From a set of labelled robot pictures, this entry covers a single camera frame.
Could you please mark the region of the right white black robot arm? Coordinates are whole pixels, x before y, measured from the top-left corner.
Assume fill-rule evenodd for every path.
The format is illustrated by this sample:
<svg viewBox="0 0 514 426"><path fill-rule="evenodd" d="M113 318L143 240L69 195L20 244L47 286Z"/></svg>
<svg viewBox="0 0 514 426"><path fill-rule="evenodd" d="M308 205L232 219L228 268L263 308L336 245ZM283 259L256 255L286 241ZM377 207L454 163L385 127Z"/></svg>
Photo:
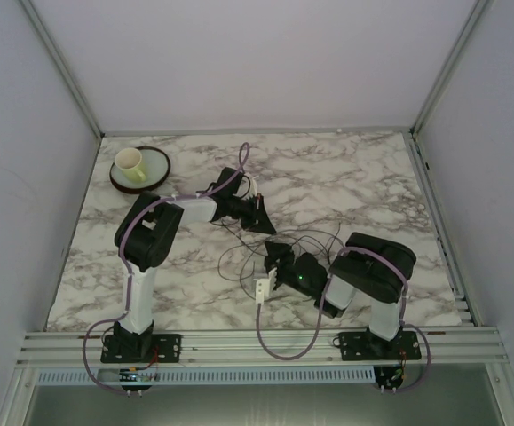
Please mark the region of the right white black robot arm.
<svg viewBox="0 0 514 426"><path fill-rule="evenodd" d="M344 314L357 294L370 299L370 321L360 341L382 358L399 342L404 327L408 280L416 255L407 246L386 239L352 233L328 268L304 253L295 257L287 243L265 244L268 289L287 285L310 297L318 310L314 337L324 317Z"/></svg>

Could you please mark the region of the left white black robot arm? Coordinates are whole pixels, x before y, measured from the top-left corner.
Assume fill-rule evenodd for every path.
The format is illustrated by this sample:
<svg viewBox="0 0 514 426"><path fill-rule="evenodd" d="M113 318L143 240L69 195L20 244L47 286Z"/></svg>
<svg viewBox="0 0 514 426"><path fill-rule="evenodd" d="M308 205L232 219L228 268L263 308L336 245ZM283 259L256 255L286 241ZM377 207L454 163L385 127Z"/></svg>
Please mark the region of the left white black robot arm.
<svg viewBox="0 0 514 426"><path fill-rule="evenodd" d="M262 194L237 194L244 177L240 169L224 168L217 182L204 192L162 198L146 191L137 198L115 234L127 282L123 314L114 321L107 344L110 354L119 351L123 357L138 359L151 351L155 275L168 257L180 227L230 217L239 221L245 231L276 234Z"/></svg>

